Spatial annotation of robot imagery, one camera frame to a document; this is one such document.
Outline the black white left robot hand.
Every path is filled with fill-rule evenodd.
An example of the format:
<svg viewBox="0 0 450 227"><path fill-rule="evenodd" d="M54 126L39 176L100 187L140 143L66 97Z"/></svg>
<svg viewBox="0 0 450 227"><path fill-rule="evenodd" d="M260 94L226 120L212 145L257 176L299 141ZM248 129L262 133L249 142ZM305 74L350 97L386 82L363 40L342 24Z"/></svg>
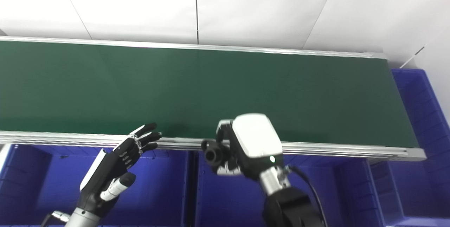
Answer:
<svg viewBox="0 0 450 227"><path fill-rule="evenodd" d="M99 153L81 183L77 208L100 218L107 216L119 199L119 195L106 195L107 190L116 186L120 194L134 183L136 176L128 170L144 152L158 147L162 134L156 127L156 123L142 125L111 152Z"/></svg>

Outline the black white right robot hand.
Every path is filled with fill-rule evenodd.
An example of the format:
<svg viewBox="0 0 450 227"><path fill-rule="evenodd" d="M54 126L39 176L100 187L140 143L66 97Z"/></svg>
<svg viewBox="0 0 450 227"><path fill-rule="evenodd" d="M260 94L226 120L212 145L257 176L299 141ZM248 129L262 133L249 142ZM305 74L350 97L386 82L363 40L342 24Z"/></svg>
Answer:
<svg viewBox="0 0 450 227"><path fill-rule="evenodd" d="M284 167L281 140L269 118L261 113L247 113L234 119L220 120L216 142L229 140L231 156L213 172L222 176L244 175L258 181L260 174L275 167Z"/></svg>

